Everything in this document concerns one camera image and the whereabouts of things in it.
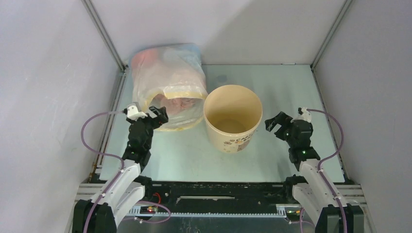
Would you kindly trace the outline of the cream round trash bin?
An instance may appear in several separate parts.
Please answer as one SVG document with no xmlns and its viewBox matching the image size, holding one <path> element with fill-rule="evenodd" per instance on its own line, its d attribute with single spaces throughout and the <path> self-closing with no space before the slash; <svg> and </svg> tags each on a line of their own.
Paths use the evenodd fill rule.
<svg viewBox="0 0 412 233">
<path fill-rule="evenodd" d="M 244 150 L 259 126 L 263 108 L 260 98 L 241 85 L 223 85 L 207 96 L 203 107 L 211 144 L 221 152 Z"/>
</svg>

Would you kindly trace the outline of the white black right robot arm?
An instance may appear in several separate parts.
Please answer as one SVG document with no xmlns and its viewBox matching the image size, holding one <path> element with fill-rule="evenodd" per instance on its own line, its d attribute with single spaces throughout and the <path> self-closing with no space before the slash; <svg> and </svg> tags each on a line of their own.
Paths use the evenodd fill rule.
<svg viewBox="0 0 412 233">
<path fill-rule="evenodd" d="M 283 198 L 301 205 L 317 233 L 363 233 L 364 211 L 338 190 L 323 168 L 325 159 L 321 159 L 311 145 L 311 112 L 311 109 L 299 108 L 296 118 L 280 112 L 265 120 L 266 130 L 289 145 L 290 162 L 300 173 L 286 178 Z"/>
</svg>

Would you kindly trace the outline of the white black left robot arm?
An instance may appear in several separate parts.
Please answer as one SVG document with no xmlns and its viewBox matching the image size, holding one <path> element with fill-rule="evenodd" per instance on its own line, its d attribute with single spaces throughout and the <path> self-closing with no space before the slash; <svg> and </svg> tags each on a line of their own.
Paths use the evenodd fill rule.
<svg viewBox="0 0 412 233">
<path fill-rule="evenodd" d="M 123 156 L 110 153 L 104 156 L 120 161 L 117 173 L 88 200 L 79 200 L 74 206 L 71 231 L 73 233 L 115 233 L 135 204 L 153 205 L 154 190 L 151 186 L 136 182 L 148 164 L 154 130 L 169 121 L 165 107 L 149 107 L 149 113 L 140 111 L 132 103 L 121 113 L 130 123 L 128 141 Z"/>
</svg>

